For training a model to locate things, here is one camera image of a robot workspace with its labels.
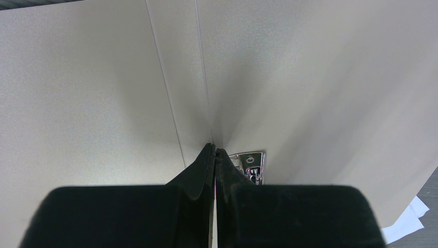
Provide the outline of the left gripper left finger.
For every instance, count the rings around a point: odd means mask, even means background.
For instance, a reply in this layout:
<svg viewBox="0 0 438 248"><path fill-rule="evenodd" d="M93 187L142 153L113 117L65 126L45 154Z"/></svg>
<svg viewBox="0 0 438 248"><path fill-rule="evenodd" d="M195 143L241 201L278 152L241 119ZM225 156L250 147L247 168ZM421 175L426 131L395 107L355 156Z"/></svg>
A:
<svg viewBox="0 0 438 248"><path fill-rule="evenodd" d="M60 187L21 247L211 247L215 146L164 185Z"/></svg>

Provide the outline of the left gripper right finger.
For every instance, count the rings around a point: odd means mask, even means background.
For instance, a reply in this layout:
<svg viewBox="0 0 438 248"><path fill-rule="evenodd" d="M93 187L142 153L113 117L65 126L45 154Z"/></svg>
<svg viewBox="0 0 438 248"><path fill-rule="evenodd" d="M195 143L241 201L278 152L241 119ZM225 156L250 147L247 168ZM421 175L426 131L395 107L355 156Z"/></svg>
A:
<svg viewBox="0 0 438 248"><path fill-rule="evenodd" d="M358 189L256 185L216 152L218 247L385 247Z"/></svg>

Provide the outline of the white paper sheets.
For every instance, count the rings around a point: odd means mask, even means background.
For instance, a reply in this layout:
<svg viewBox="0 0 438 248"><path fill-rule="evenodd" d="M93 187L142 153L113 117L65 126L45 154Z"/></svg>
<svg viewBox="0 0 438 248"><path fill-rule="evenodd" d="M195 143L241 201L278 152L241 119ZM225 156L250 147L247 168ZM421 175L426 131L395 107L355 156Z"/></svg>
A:
<svg viewBox="0 0 438 248"><path fill-rule="evenodd" d="M429 210L429 207L418 196L415 196L393 225L381 229L385 243L391 244L423 229L424 225L420 218Z"/></svg>

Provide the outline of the brown cardboard folder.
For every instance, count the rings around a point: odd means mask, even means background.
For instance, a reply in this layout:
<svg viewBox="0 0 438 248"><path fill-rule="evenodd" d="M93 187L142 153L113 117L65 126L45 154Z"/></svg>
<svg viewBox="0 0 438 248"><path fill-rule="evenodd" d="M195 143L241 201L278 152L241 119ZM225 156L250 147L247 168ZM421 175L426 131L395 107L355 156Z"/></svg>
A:
<svg viewBox="0 0 438 248"><path fill-rule="evenodd" d="M209 142L392 226L437 168L437 1L1 1L1 247L50 190L163 184Z"/></svg>

